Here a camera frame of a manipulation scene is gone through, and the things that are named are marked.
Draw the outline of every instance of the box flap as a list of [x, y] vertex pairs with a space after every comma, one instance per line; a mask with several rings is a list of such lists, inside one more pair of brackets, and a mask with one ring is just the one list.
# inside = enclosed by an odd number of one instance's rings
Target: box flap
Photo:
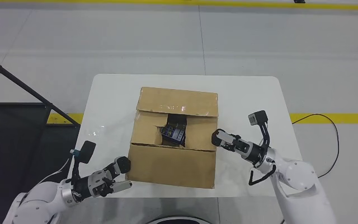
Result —
[[159, 127], [167, 123], [168, 114], [137, 111], [131, 143], [162, 144]]
[[218, 94], [142, 87], [137, 110], [193, 116], [218, 116]]
[[185, 148], [203, 151], [216, 151], [211, 144], [211, 135], [218, 128], [218, 118], [187, 116]]
[[193, 188], [213, 188], [216, 152], [131, 144], [128, 180]]

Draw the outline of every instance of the gray floor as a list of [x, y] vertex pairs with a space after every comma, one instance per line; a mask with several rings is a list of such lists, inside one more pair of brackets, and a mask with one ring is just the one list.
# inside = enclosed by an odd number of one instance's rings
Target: gray floor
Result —
[[[290, 113], [358, 112], [356, 12], [78, 4], [0, 7], [5, 7], [0, 9], [1, 65], [67, 113], [84, 112], [98, 73], [276, 76]], [[0, 102], [19, 101], [34, 99], [0, 76]], [[318, 173], [327, 170], [336, 153], [333, 127], [305, 124], [294, 129], [303, 159]], [[358, 220], [358, 126], [340, 124], [338, 130], [340, 159], [321, 181], [338, 223], [353, 223]], [[97, 198], [66, 212], [62, 223], [140, 224], [171, 214], [212, 223], [276, 224], [282, 218], [276, 199], [270, 197]]]

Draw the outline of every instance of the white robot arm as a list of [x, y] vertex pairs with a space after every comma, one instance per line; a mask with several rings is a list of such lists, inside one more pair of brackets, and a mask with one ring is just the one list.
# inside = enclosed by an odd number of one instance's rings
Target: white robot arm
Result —
[[71, 179], [60, 183], [44, 182], [28, 193], [20, 193], [13, 201], [3, 224], [59, 223], [61, 212], [79, 204], [89, 197], [105, 197], [132, 186], [128, 180], [116, 182], [114, 178], [130, 170], [127, 157], [118, 157], [114, 162], [90, 176], [81, 178], [80, 162], [88, 163], [96, 144], [86, 141], [81, 151], [73, 151], [75, 157]]
[[[336, 224], [332, 207], [320, 184], [313, 167], [303, 161], [282, 158], [275, 149], [269, 147], [270, 136], [265, 123], [265, 111], [249, 115], [251, 125], [258, 124], [263, 135], [263, 144], [258, 146], [246, 142], [238, 135], [216, 130], [211, 138], [214, 145], [236, 152], [244, 160], [264, 174], [260, 180], [253, 181], [253, 171], [249, 185], [257, 184], [270, 177], [272, 186], [287, 224]], [[299, 190], [287, 195], [281, 183]]]

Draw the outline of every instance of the white table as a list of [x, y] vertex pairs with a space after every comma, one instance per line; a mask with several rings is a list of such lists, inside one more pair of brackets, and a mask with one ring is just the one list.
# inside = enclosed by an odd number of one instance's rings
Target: white table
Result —
[[[98, 74], [93, 79], [76, 149], [85, 140], [97, 147], [89, 164], [80, 164], [80, 176], [101, 170], [115, 157], [128, 156], [136, 104], [142, 86], [217, 92], [218, 128], [239, 134], [243, 139], [259, 143], [258, 126], [251, 126], [247, 116], [265, 110], [268, 116], [270, 146], [287, 158], [301, 160], [279, 81], [275, 77], [246, 76], [174, 76], [144, 74]], [[274, 196], [269, 180], [248, 186], [252, 165], [239, 154], [218, 148], [216, 153], [215, 189], [196, 189], [161, 184], [133, 182], [131, 189], [109, 194], [113, 198], [179, 198]], [[254, 178], [261, 174], [255, 172]]]

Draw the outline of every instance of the yellow stripe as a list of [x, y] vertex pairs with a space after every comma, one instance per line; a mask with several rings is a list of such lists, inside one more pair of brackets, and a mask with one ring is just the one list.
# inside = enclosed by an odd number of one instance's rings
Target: yellow stripe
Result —
[[[83, 114], [68, 114], [71, 118], [81, 124]], [[309, 114], [290, 114], [291, 121], [295, 122]], [[358, 124], [358, 114], [323, 114], [333, 120], [336, 124]], [[330, 124], [331, 122], [322, 116], [310, 116], [298, 124]], [[50, 114], [48, 124], [70, 124], [59, 114]]]
[[130, 4], [176, 4], [187, 6], [226, 6], [260, 8], [306, 8], [315, 10], [358, 10], [358, 4], [296, 4], [291, 2], [240, 2], [210, 0], [0, 0], [7, 3], [130, 3]]
[[[83, 114], [68, 114], [73, 120], [82, 123]], [[48, 124], [70, 124], [68, 120], [66, 120], [63, 116], [59, 114], [50, 114], [49, 119], [47, 120]]]
[[[291, 121], [295, 122], [310, 114], [290, 114]], [[323, 114], [333, 120], [336, 124], [358, 124], [358, 114]], [[298, 124], [330, 124], [331, 122], [322, 116], [310, 116]]]

